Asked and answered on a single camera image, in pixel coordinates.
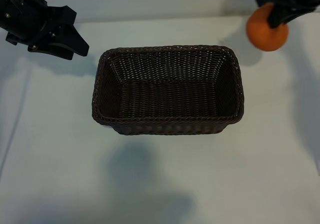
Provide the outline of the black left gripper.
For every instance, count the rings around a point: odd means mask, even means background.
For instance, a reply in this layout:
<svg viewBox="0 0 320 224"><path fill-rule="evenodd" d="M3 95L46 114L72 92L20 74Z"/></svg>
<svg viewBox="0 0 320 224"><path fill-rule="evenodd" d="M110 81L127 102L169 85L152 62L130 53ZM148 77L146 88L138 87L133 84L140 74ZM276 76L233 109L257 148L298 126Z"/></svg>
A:
<svg viewBox="0 0 320 224"><path fill-rule="evenodd" d="M87 56L90 46L74 27L77 13L70 7L48 6L45 0L0 1L0 27L9 43L67 60L74 53Z"/></svg>

